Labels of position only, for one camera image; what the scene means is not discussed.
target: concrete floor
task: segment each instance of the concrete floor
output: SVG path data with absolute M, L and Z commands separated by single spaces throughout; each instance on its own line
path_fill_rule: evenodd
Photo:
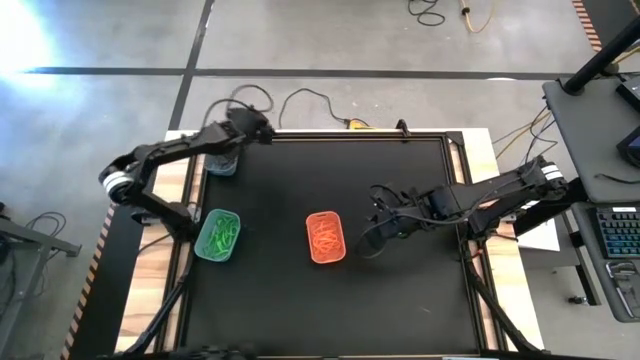
M 60 237 L 85 246 L 75 259 L 49 264 L 47 291 L 30 302 L 15 356 L 57 358 L 108 203 L 98 172 L 135 145 L 163 137 L 181 78 L 171 76 L 9 75 L 29 66 L 184 68 L 204 0 L 25 1 L 0 4 L 0 199 L 18 223 L 55 210 L 69 219 Z M 11 11 L 3 11 L 6 6 Z M 488 2 L 473 3 L 474 21 Z M 487 30 L 467 34 L 456 1 L 435 10 L 437 28 L 418 25 L 402 0 L 218 0 L 199 68 L 374 69 L 571 72 L 593 55 L 570 0 L 503 0 Z M 12 34 L 24 34 L 22 48 Z M 640 70 L 632 58 L 627 71 Z M 539 81 L 398 79 L 255 79 L 196 77 L 180 129 L 199 127 L 204 109 L 237 85 L 255 83 L 274 97 L 276 121 L 288 93 L 309 87 L 328 94 L 340 116 L 390 127 L 486 127 L 493 138 L 533 119 L 543 106 Z M 263 104 L 258 93 L 242 100 Z M 338 127 L 318 98 L 300 95 L 285 128 Z M 576 176 L 560 145 L 546 154 Z M 529 139 L 499 159 L 517 166 Z M 504 144 L 498 144 L 496 150 Z M 544 149 L 544 144 L 534 148 Z M 616 323 L 606 306 L 564 303 L 577 277 L 561 270 L 528 273 L 542 336 L 551 351 L 636 358 L 640 326 Z

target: red container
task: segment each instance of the red container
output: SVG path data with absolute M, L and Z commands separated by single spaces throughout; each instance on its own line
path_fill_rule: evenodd
M 311 260 L 318 264 L 340 261 L 347 254 L 340 217 L 333 211 L 307 217 L 307 234 Z

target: computer keyboard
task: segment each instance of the computer keyboard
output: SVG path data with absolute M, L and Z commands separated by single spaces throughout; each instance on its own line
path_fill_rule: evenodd
M 640 259 L 640 211 L 636 208 L 596 208 L 596 235 L 605 258 Z

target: wooden board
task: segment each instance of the wooden board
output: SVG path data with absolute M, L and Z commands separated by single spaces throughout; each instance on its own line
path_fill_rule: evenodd
M 499 174 L 495 160 L 491 139 L 487 129 L 430 129 L 434 132 L 462 131 L 467 160 L 471 170 L 473 182 L 485 180 Z M 193 131 L 169 131 L 166 139 L 175 139 L 182 134 L 192 134 Z M 153 192 L 167 201 L 180 201 L 187 170 L 187 160 L 176 161 L 158 169 Z M 191 201 L 195 201 L 199 192 L 199 180 L 202 172 L 202 157 L 196 167 Z M 455 164 L 456 178 L 462 181 L 463 173 L 460 162 Z M 502 224 L 499 232 L 513 236 L 513 228 Z M 145 229 L 142 245 L 166 234 L 161 226 Z M 147 326 L 155 312 L 160 307 L 167 278 L 169 258 L 171 256 L 172 241 L 167 239 L 143 252 L 137 260 L 136 268 L 129 291 L 129 298 L 125 308 L 116 351 L 126 350 L 136 340 Z M 524 267 L 520 260 L 520 251 L 516 242 L 499 237 L 491 238 L 487 243 L 491 262 L 491 270 L 501 306 L 514 324 L 522 331 L 526 338 L 535 346 L 543 348 L 542 337 L 529 293 L 529 286 L 524 274 Z M 496 337 L 493 331 L 491 315 L 481 302 L 483 321 L 490 348 L 496 348 Z M 171 347 L 175 338 L 177 309 L 174 307 L 169 321 L 169 330 L 165 344 Z

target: green plastic container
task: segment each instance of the green plastic container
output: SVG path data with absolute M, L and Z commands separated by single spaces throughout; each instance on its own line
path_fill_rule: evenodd
M 193 248 L 199 257 L 225 262 L 231 257 L 240 233 L 240 217 L 231 211 L 214 209 L 202 225 Z

